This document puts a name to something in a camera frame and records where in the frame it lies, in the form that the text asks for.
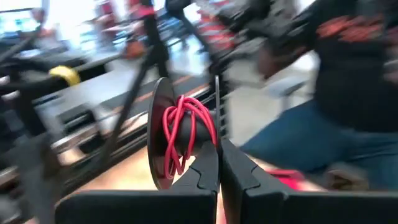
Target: wire spool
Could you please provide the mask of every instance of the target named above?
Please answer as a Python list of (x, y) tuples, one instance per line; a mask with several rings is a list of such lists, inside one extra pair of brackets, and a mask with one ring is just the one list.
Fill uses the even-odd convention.
[(194, 98), (176, 98), (169, 79), (161, 78), (155, 84), (149, 106), (147, 148), (158, 189), (170, 188), (174, 174), (182, 174), (185, 161), (198, 155), (204, 142), (217, 145), (214, 116)]

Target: person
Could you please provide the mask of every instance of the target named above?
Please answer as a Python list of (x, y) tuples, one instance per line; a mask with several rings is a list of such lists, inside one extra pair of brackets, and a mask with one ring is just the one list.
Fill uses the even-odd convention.
[(366, 171), (370, 189), (398, 190), (396, 0), (316, 0), (259, 51), (267, 79), (313, 50), (313, 99), (283, 112), (241, 149), (283, 169), (334, 162)]
[[(35, 8), (31, 10), (32, 18), (39, 24), (42, 24), (42, 28), (39, 34), (39, 38), (34, 41), (34, 47), (46, 52), (64, 52), (68, 50), (68, 47), (57, 39), (56, 30), (46, 24), (47, 14), (42, 8)], [(19, 35), (24, 38), (31, 35), (31, 32), (19, 32)]]
[(127, 35), (126, 46), (124, 47), (124, 56), (128, 59), (137, 59), (143, 56), (146, 52), (145, 46), (137, 39), (135, 30), (142, 30), (141, 22), (135, 22), (131, 25), (133, 32)]

